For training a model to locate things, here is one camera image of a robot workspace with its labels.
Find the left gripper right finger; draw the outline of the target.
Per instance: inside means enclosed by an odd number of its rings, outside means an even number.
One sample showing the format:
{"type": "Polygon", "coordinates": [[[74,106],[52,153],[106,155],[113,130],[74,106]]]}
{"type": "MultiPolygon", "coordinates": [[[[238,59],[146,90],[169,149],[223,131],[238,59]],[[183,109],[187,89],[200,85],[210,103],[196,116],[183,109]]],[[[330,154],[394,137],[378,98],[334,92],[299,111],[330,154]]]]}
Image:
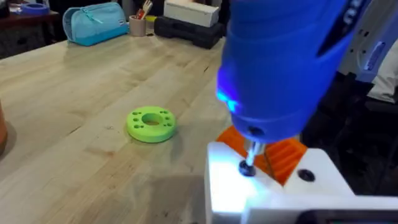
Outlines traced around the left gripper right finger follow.
{"type": "Polygon", "coordinates": [[[265,155],[275,181],[288,194],[354,195],[329,155],[322,149],[309,148],[291,138],[267,145],[265,155]]]}

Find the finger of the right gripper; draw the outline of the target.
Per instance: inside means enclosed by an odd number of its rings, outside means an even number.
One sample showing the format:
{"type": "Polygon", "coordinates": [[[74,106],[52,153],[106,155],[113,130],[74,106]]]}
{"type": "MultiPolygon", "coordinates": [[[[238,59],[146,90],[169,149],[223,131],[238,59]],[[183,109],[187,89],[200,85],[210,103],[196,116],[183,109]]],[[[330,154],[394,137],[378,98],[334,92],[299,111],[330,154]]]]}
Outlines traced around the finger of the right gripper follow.
{"type": "Polygon", "coordinates": [[[397,39],[397,0],[372,0],[361,16],[338,72],[371,83],[397,39]]]}

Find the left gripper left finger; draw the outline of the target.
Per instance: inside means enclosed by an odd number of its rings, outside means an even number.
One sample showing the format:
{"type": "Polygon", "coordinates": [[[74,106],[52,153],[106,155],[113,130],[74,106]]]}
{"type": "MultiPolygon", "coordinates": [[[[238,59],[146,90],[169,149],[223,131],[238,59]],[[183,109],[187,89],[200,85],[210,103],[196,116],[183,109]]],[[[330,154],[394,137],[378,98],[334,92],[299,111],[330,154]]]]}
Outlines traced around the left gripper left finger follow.
{"type": "Polygon", "coordinates": [[[239,223],[246,202],[266,193],[281,192],[283,180],[271,169],[263,152],[254,160],[255,176],[245,177],[239,163],[245,160],[249,141],[234,126],[226,128],[207,145],[205,211],[207,223],[239,223]]]}

